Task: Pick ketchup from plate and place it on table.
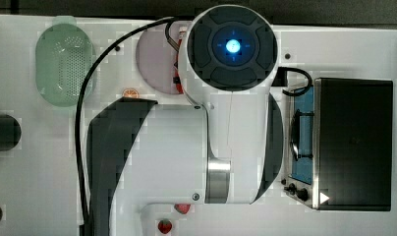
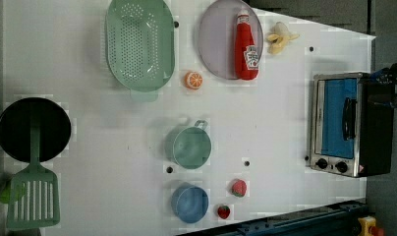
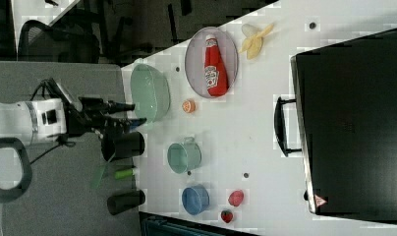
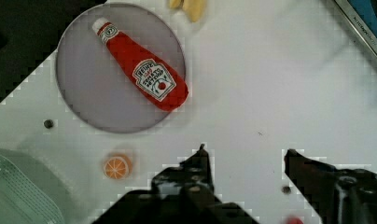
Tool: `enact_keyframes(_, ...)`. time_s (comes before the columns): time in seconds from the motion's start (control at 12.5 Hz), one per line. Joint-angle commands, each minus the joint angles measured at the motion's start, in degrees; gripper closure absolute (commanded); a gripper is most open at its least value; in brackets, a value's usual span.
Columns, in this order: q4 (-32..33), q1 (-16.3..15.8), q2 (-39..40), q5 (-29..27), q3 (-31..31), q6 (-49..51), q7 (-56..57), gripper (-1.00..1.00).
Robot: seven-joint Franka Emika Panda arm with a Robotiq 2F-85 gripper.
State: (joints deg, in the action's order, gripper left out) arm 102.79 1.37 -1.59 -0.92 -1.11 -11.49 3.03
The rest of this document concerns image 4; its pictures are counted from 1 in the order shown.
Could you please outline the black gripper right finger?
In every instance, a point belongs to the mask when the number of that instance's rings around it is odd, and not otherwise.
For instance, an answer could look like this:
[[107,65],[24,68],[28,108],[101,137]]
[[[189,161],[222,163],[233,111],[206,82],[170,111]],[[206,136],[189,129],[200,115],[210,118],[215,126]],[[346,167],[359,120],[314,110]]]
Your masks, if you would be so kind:
[[323,224],[377,224],[377,174],[339,169],[290,149],[285,174]]

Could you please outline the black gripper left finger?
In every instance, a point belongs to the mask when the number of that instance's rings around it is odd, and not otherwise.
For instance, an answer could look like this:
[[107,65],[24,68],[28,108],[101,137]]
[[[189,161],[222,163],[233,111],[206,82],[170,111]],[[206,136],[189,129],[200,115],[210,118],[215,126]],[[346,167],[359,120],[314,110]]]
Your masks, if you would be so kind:
[[258,224],[236,203],[215,195],[204,146],[154,176],[149,190],[124,194],[92,224]]

